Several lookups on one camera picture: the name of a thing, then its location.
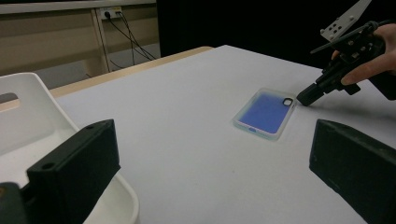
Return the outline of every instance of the phone case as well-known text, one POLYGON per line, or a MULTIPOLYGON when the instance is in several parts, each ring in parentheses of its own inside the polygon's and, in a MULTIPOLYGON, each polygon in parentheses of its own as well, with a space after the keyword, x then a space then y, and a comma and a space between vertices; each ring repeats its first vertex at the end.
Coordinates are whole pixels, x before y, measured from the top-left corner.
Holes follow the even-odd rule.
POLYGON ((249 133, 276 140, 296 106, 295 98, 291 93, 259 89, 235 115, 233 124, 249 133))

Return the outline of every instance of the wall socket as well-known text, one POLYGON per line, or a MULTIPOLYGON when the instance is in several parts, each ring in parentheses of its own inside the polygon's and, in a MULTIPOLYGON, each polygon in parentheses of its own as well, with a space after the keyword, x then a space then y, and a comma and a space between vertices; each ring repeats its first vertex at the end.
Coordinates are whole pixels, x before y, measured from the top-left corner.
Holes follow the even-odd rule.
POLYGON ((115 18, 120 18, 120 13, 117 12, 122 12, 121 7, 101 7, 100 8, 100 17, 102 20, 107 20, 107 17, 105 16, 105 12, 110 13, 110 19, 115 19, 115 18))

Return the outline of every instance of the white container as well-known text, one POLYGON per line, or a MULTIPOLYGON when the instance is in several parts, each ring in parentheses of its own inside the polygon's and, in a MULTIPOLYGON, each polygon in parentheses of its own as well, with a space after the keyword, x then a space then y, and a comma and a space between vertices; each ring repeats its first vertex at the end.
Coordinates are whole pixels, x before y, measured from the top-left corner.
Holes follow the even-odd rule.
MULTIPOLYGON (((78 132, 35 73, 0 77, 0 95, 14 93, 16 106, 0 110, 0 182, 28 183, 26 170, 78 132)), ((116 173, 86 224, 138 224, 139 201, 116 173)))

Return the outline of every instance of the black plug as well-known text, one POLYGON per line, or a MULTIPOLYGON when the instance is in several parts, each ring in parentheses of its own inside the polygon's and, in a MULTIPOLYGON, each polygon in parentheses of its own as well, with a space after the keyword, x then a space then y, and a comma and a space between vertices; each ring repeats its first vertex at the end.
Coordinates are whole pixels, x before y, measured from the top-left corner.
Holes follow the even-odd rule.
POLYGON ((110 20, 111 16, 110 16, 110 13, 108 11, 105 12, 105 16, 106 16, 106 18, 108 18, 110 20))

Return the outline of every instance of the table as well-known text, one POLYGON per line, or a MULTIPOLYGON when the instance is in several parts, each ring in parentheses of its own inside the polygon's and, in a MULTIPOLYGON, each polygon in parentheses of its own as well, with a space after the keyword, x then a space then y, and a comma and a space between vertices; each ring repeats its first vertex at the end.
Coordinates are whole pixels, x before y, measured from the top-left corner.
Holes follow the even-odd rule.
POLYGON ((56 98, 79 128, 114 119, 120 173, 140 223, 333 224, 365 221, 309 168, 317 119, 396 147, 396 104, 368 81, 298 104, 277 141, 243 132, 233 116, 260 88, 298 94, 317 68, 232 46, 56 98))

